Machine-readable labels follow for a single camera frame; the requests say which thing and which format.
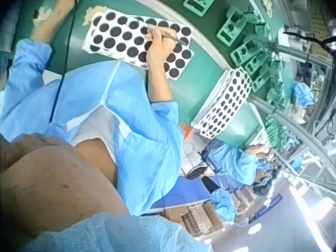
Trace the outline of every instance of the hair net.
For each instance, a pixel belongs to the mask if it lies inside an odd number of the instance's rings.
[[[181,225],[159,217],[100,213],[61,232],[45,232],[22,251],[210,252]]]

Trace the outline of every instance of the green tray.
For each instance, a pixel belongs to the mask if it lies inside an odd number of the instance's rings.
[[[230,56],[235,65],[239,67],[260,52],[261,49],[261,43],[258,42],[254,35],[250,34],[243,40],[243,44],[241,46],[230,53]]]
[[[237,7],[231,7],[226,13],[227,21],[217,33],[217,38],[225,45],[231,46],[246,26],[247,19]]]
[[[267,58],[267,54],[264,50],[261,50],[257,55],[255,55],[248,63],[245,64],[244,68],[250,76],[252,76],[261,67]]]
[[[196,15],[203,17],[213,2],[214,0],[185,0],[183,6]]]

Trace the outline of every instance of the black circular sticker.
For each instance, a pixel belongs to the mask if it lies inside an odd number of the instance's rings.
[[[164,71],[165,71],[165,72],[168,72],[169,69],[170,69],[169,64],[168,64],[167,62],[165,62],[165,63],[164,63]]]
[[[176,54],[178,54],[178,53],[180,53],[181,51],[182,51],[182,46],[181,46],[181,44],[176,44],[176,46],[175,46],[173,52],[176,53]]]
[[[93,25],[94,25],[94,26],[97,26],[98,23],[99,23],[99,21],[100,21],[100,19],[101,19],[101,16],[96,17],[96,18],[92,21]]]
[[[116,44],[116,41],[113,38],[108,38],[104,41],[105,48],[112,48]]]
[[[110,26],[108,25],[108,24],[101,24],[100,26],[99,26],[99,30],[102,32],[102,33],[104,33],[104,32],[106,32],[108,29],[110,28]]]
[[[172,78],[176,78],[177,76],[179,76],[180,74],[180,71],[176,68],[172,68],[170,71],[169,71],[169,75],[172,77]]]
[[[124,39],[124,40],[130,40],[131,38],[132,38],[132,33],[131,32],[129,32],[129,31],[126,31],[123,35],[122,35],[122,38]]]
[[[174,62],[176,60],[175,54],[169,54],[168,58],[166,59],[168,62]]]
[[[131,58],[136,57],[138,55],[138,53],[139,53],[139,50],[134,46],[128,48],[128,50],[127,50],[127,55]]]
[[[185,45],[189,45],[189,40],[186,37],[180,38],[181,41],[185,42]]]
[[[142,45],[144,41],[145,41],[145,40],[143,39],[143,37],[136,37],[136,38],[134,39],[134,43],[135,43],[137,46]]]
[[[125,51],[126,45],[124,43],[117,44],[116,49],[117,49],[118,52]]]
[[[116,26],[116,27],[113,27],[111,30],[110,30],[110,34],[112,37],[118,37],[120,34],[121,34],[121,28]]]
[[[184,59],[190,59],[190,58],[191,58],[191,52],[190,52],[189,50],[184,50],[184,51],[182,52],[182,57],[183,57]]]
[[[146,35],[147,34],[147,27],[143,26],[140,30],[140,32],[143,34],[143,35]]]
[[[100,48],[97,46],[90,46],[91,51],[98,51]]]
[[[183,27],[181,30],[183,36],[189,36],[191,34],[191,30],[188,27]]]
[[[108,21],[111,21],[111,20],[114,20],[116,18],[115,16],[116,16],[116,14],[114,12],[109,12],[109,13],[106,14],[106,19]]]
[[[153,42],[151,41],[147,41],[146,44],[145,44],[145,50],[148,51],[148,49],[151,47]]]
[[[147,24],[151,24],[151,25],[156,25],[157,24],[157,22],[156,22],[156,20],[154,18],[147,19],[146,23]]]
[[[103,41],[103,36],[101,36],[101,35],[97,35],[96,37],[93,38],[93,42],[94,42],[95,44],[99,44],[99,43],[101,43],[102,41]]]
[[[141,53],[139,53],[138,59],[140,62],[146,62],[146,56],[147,56],[147,52],[143,51]]]
[[[178,24],[172,24],[172,25],[170,26],[170,29],[175,30],[176,33],[178,33],[178,32],[181,30],[181,28],[180,28],[180,26],[179,26]]]
[[[139,22],[137,22],[137,21],[132,21],[132,22],[130,22],[129,27],[130,27],[132,30],[135,30],[135,29],[137,29],[137,28],[139,27]]]
[[[178,59],[176,62],[175,62],[175,65],[177,68],[184,68],[185,66],[185,62],[183,59]]]
[[[119,17],[118,20],[117,20],[118,24],[119,25],[124,25],[127,23],[127,18],[122,16],[122,17]]]
[[[163,20],[163,21],[160,21],[157,26],[159,26],[159,27],[169,27],[169,24],[167,23],[167,21]]]

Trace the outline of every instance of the hand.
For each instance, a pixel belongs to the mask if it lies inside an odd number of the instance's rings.
[[[175,41],[171,38],[163,37],[161,32],[165,32],[176,37],[176,31],[169,28],[160,27],[150,30],[150,32],[146,35],[148,39],[153,40],[153,43],[147,52],[147,62],[149,68],[162,67],[163,69],[163,64],[166,58],[175,48]]]
[[[75,1],[77,1],[78,4],[80,0],[57,0],[54,12],[68,14],[74,7]]]

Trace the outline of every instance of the green workbench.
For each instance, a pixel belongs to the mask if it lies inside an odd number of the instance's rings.
[[[228,57],[231,49],[227,47],[225,48],[225,45],[219,42],[219,40],[217,41],[217,39],[215,39],[215,34],[217,29],[219,29],[225,22],[225,13],[230,4],[236,4],[237,7],[240,7],[245,11],[249,5],[248,0],[215,1],[214,6],[212,6],[209,10],[211,12],[207,13],[204,18],[197,17],[188,10],[182,7],[180,8],[180,6],[173,5],[173,3],[179,3],[182,6],[182,0],[166,0],[164,2],[167,3],[169,7],[175,9],[177,12],[180,12],[180,14],[195,25],[208,39],[210,39],[210,41],[232,65],[231,59]],[[32,18],[35,10],[40,7],[53,9],[54,4],[55,0],[25,0],[22,5],[14,44],[22,38],[28,38],[32,34],[34,30]],[[94,2],[90,0],[81,0],[78,6],[70,42],[68,71],[94,62],[111,60],[111,58],[101,55],[90,55],[81,50],[83,40],[89,28],[89,26],[82,26],[86,10],[89,7],[95,7],[97,5],[113,8],[131,15],[161,17],[154,11],[140,3],[135,2],[134,0],[96,0]],[[68,17],[65,23],[60,27],[55,39],[52,42],[54,54],[47,69],[59,74],[62,73],[62,69],[64,67],[66,39],[68,36],[69,26],[70,17]],[[244,29],[243,33],[238,37],[232,48],[238,46],[249,32],[252,32],[252,27],[248,25],[246,29]],[[221,69],[220,66],[208,55],[208,53],[195,41],[192,41],[190,48],[195,52],[195,56],[191,60],[189,66],[184,70],[178,81],[170,80],[174,100],[178,102],[180,108],[180,121],[186,124],[190,124],[224,72],[224,70]],[[145,71],[143,69],[136,69],[145,76]],[[258,125],[259,123],[251,108],[249,105],[245,104],[242,106],[237,116],[234,117],[229,127],[220,134],[218,138],[234,146],[240,146],[250,138],[250,136],[258,128]]]

